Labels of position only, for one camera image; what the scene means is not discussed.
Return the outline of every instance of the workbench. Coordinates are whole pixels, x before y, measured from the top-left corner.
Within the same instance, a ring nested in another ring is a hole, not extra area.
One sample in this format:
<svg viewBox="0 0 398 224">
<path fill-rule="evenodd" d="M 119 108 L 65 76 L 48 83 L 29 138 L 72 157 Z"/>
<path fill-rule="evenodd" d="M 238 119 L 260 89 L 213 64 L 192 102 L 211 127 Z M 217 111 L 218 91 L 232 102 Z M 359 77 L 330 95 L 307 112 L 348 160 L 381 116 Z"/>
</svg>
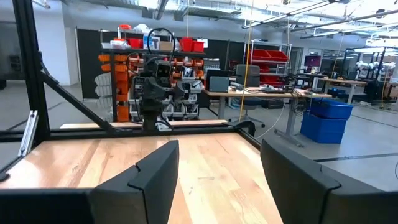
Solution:
<svg viewBox="0 0 398 224">
<path fill-rule="evenodd" d="M 210 92 L 208 90 L 204 90 L 204 92 L 209 95 L 209 96 L 219 96 L 220 100 L 218 103 L 218 119 L 224 119 L 224 112 L 225 112 L 225 98 L 226 97 L 258 97 L 258 98 L 285 98 L 285 99 L 292 99 L 290 103 L 295 103 L 296 98 L 298 97 L 306 97 L 306 98 L 331 98 L 331 95 L 328 94 L 311 94 L 308 95 L 306 94 L 307 91 L 301 90 L 301 89 L 296 89 L 299 93 L 302 94 L 302 96 L 296 94 L 296 93 L 263 93 L 263 92 L 249 92 L 251 90 L 259 90 L 258 87 L 249 87 L 246 88 L 244 91 L 243 90 L 236 90 L 233 91 L 231 87 L 229 88 L 227 93 L 216 93 L 216 92 Z M 295 144 L 298 147 L 304 147 L 304 145 L 296 140 L 294 138 L 294 124 L 295 124 L 295 119 L 296 115 L 293 111 L 289 110 L 289 117 L 287 120 L 287 127 L 286 127 L 286 132 L 283 132 L 279 129 L 275 129 L 275 133 L 278 134 L 279 136 L 283 137 L 284 139 L 290 141 L 291 143 Z"/>
<path fill-rule="evenodd" d="M 169 223 L 282 223 L 259 151 L 238 133 L 45 141 L 0 189 L 96 187 L 173 139 L 180 163 Z"/>
<path fill-rule="evenodd" d="M 351 104 L 351 102 L 353 101 L 353 95 L 356 85 L 366 85 L 366 82 L 357 80 L 337 80 L 333 78 L 320 78 L 319 80 L 325 81 L 325 93 L 328 93 L 329 83 L 345 83 L 351 85 L 347 101 L 348 104 Z"/>
</svg>

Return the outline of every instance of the computer monitor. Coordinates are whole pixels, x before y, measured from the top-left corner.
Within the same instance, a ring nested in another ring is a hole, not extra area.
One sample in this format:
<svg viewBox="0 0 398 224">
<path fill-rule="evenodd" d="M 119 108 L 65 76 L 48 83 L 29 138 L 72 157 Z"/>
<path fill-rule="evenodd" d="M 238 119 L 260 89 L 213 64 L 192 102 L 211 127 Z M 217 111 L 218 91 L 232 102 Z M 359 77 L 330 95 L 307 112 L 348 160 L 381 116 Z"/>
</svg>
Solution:
<svg viewBox="0 0 398 224">
<path fill-rule="evenodd" d="M 305 56 L 304 66 L 319 67 L 321 64 L 320 55 L 307 55 Z"/>
</svg>

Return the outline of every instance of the blue box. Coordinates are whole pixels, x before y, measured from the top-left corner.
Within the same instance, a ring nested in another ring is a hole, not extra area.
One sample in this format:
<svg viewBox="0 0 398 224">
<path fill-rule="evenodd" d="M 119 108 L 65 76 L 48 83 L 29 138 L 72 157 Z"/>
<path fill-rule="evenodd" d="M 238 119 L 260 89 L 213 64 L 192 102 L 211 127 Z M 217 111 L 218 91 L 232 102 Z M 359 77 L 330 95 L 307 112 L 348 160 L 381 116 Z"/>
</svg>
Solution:
<svg viewBox="0 0 398 224">
<path fill-rule="evenodd" d="M 322 118 L 348 119 L 354 106 L 329 99 L 313 99 L 310 113 Z"/>
<path fill-rule="evenodd" d="M 317 143 L 340 144 L 346 128 L 346 119 L 319 118 L 304 113 L 300 132 Z"/>
</svg>

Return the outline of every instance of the cardboard box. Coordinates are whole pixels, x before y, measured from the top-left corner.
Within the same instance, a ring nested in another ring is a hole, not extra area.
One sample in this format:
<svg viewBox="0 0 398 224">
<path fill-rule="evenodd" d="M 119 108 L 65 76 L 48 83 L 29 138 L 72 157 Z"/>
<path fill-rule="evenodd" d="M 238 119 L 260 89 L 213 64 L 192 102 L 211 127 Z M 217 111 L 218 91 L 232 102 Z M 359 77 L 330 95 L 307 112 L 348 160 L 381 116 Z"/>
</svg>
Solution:
<svg viewBox="0 0 398 224">
<path fill-rule="evenodd" d="M 173 50 L 173 43 L 167 41 L 160 41 L 160 49 L 172 51 Z"/>
</svg>

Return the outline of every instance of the table leg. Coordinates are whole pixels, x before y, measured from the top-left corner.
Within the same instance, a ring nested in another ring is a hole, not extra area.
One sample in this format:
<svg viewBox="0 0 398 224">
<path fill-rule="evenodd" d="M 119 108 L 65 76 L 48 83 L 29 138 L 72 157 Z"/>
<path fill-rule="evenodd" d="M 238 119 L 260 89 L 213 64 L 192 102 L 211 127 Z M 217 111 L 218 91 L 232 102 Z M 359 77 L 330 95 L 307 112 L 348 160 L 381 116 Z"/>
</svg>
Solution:
<svg viewBox="0 0 398 224">
<path fill-rule="evenodd" d="M 325 91 L 324 91 L 324 94 L 328 94 L 328 89 L 329 89 L 329 82 L 325 82 Z"/>
<path fill-rule="evenodd" d="M 351 102 L 353 100 L 354 91 L 355 91 L 355 85 L 351 84 L 351 89 L 349 91 L 348 101 L 347 101 L 348 104 L 351 104 Z"/>
<path fill-rule="evenodd" d="M 291 103 L 297 103 L 297 102 L 295 99 L 293 99 Z M 296 120 L 296 115 L 294 114 L 294 112 L 292 110 L 289 110 L 289 117 L 287 118 L 286 132 L 283 132 L 283 131 L 275 128 L 275 133 L 277 135 L 279 135 L 280 137 L 286 139 L 288 142 L 295 144 L 298 147 L 304 147 L 304 145 L 300 141 L 296 140 L 293 136 L 295 120 Z"/>
<path fill-rule="evenodd" d="M 225 96 L 220 96 L 220 100 L 218 103 L 218 119 L 224 119 L 224 111 L 225 111 Z"/>
</svg>

